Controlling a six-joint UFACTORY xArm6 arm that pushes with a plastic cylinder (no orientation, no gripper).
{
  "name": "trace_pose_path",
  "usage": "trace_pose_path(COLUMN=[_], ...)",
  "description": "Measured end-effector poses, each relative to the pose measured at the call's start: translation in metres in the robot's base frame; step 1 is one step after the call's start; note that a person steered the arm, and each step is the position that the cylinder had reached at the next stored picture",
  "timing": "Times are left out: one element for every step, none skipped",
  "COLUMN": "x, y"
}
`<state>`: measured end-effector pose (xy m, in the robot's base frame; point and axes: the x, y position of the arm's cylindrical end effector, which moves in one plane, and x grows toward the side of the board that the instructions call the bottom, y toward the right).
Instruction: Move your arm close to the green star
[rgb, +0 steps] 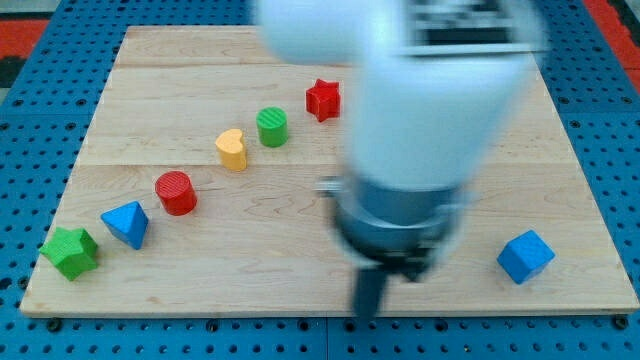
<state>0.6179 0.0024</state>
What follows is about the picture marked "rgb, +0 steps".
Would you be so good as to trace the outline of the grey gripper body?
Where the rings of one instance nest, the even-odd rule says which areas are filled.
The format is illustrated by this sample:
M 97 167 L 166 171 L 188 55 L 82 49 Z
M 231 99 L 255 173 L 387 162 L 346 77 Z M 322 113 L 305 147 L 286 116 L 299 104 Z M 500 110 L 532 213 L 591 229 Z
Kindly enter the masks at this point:
M 468 194 L 459 187 L 401 190 L 346 173 L 321 178 L 336 235 L 361 268 L 410 281 L 439 265 L 460 241 Z

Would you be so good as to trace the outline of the black stylus gripper finger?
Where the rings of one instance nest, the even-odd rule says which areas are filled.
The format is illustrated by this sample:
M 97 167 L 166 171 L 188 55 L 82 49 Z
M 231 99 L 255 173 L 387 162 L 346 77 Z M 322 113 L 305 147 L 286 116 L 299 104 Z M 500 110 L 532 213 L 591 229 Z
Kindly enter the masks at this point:
M 360 268 L 356 274 L 352 308 L 357 317 L 375 317 L 386 288 L 388 274 L 381 268 Z

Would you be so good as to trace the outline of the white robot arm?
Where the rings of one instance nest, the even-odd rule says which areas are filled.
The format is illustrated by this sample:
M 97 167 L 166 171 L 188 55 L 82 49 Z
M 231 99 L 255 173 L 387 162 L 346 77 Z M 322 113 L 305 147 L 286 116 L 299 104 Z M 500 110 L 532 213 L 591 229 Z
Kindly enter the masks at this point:
M 255 6 L 266 47 L 298 65 L 350 64 L 341 172 L 319 182 L 356 257 L 352 309 L 415 282 L 455 246 L 466 185 L 544 48 L 532 1 L 291 1 Z

